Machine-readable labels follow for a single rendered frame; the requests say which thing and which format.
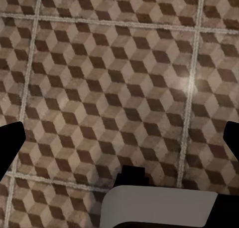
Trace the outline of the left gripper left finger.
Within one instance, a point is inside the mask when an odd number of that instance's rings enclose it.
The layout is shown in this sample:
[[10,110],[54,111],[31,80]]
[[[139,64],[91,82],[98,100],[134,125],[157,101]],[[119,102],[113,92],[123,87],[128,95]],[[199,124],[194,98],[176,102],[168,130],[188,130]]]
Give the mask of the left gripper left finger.
[[21,121],[0,127],[0,181],[26,140]]

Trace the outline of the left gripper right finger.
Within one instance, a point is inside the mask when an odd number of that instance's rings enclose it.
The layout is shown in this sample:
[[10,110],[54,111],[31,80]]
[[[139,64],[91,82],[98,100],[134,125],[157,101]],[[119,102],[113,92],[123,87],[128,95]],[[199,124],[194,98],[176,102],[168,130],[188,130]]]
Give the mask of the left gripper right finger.
[[239,123],[228,121],[223,139],[239,161]]

